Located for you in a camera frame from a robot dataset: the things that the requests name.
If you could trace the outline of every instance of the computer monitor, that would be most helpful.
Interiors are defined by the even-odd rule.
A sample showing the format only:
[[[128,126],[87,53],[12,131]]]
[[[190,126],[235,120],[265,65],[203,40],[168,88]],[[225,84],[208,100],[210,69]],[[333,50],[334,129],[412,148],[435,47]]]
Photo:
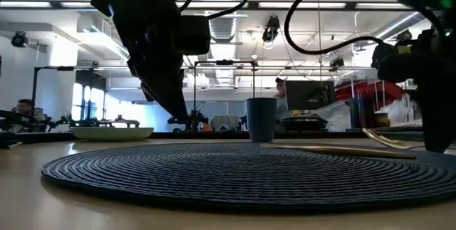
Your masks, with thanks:
[[[288,110],[316,110],[336,101],[332,81],[285,81]]]

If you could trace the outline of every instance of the green light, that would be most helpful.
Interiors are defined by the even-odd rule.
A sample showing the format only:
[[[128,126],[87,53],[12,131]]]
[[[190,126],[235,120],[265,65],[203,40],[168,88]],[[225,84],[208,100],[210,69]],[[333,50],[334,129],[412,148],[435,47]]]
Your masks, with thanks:
[[[453,2],[451,0],[441,0],[440,3],[446,9],[450,9],[453,7]]]
[[[445,36],[450,37],[452,35],[453,30],[452,29],[446,29],[445,30]]]

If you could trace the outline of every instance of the placemat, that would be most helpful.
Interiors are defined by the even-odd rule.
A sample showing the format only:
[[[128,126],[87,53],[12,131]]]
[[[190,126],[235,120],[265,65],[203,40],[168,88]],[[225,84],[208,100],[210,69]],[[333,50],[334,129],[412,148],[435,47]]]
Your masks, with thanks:
[[[418,157],[324,155],[250,142],[147,145],[69,155],[41,171],[105,197],[191,209],[345,211],[456,197],[456,157],[401,152]]]

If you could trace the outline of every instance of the table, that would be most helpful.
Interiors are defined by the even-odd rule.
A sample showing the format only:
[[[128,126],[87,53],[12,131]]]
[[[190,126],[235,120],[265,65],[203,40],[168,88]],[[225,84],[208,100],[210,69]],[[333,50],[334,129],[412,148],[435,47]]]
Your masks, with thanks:
[[[324,215],[236,215],[157,209],[99,199],[61,189],[41,179],[40,168],[56,158],[88,150],[171,142],[227,140],[145,140],[129,143],[55,142],[0,150],[1,230],[89,229],[454,229],[456,202],[390,211]],[[287,143],[369,144],[372,140],[277,140]]]

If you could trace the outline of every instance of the plate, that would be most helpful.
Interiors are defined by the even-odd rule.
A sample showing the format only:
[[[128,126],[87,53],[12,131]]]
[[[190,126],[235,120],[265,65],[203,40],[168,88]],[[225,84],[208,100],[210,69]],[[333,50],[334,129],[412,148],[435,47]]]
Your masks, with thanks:
[[[84,140],[140,140],[154,132],[153,127],[72,127],[71,132],[79,139]]]

